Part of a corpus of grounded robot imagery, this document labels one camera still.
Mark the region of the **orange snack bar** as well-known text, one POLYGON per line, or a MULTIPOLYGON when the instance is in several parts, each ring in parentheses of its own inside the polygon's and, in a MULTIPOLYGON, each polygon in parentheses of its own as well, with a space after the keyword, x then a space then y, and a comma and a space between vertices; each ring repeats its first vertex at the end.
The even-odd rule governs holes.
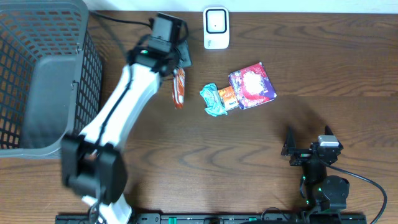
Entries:
POLYGON ((172 98, 175 108, 182 109, 185 97, 185 71, 182 68, 174 70, 172 98))

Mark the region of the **purple red pad package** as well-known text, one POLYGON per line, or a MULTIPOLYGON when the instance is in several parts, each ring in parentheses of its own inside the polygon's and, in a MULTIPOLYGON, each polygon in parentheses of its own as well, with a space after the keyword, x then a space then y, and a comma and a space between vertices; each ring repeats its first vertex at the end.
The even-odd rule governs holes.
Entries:
POLYGON ((262 62, 242 68, 228 75, 239 108, 242 110, 262 105, 277 98, 262 62))

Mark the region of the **orange tissue pack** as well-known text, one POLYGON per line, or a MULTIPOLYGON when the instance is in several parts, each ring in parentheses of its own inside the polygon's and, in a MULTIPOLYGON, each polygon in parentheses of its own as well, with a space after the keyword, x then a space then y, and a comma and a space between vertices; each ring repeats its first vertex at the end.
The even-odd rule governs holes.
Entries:
POLYGON ((218 90, 219 96, 222 99, 226 111, 235 109, 239 106, 235 92, 232 86, 218 90))

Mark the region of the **teal snack wrapper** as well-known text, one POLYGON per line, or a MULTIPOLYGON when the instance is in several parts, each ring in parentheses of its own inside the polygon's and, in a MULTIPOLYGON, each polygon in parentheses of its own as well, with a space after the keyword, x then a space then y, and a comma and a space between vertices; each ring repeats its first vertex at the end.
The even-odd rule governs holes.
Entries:
POLYGON ((224 107, 218 89, 215 83, 209 83, 203 87, 200 92, 201 97, 206 103, 205 111, 214 117, 227 115, 228 112, 224 107))

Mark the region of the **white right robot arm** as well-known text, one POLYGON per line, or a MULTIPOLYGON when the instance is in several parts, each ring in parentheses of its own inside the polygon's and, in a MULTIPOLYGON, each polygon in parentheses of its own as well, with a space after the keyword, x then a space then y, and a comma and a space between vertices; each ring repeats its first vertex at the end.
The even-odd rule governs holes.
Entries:
POLYGON ((300 194, 307 200, 313 213, 340 211, 346 208, 349 194, 349 182, 337 175, 328 175, 326 168, 338 160, 343 145, 337 140, 331 129, 318 136, 306 149, 296 146, 294 133, 288 129, 281 151, 289 156, 289 164, 302 168, 300 194))

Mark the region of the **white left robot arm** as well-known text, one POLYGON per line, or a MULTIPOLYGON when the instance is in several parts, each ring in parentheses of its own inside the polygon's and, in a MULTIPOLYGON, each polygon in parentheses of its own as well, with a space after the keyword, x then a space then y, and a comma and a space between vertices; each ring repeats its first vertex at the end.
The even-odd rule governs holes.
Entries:
POLYGON ((88 223, 129 222, 122 156, 129 133, 163 79, 192 66, 184 20, 160 12, 149 27, 126 52, 121 78, 100 112, 78 135, 61 140, 62 182, 90 206, 88 223))

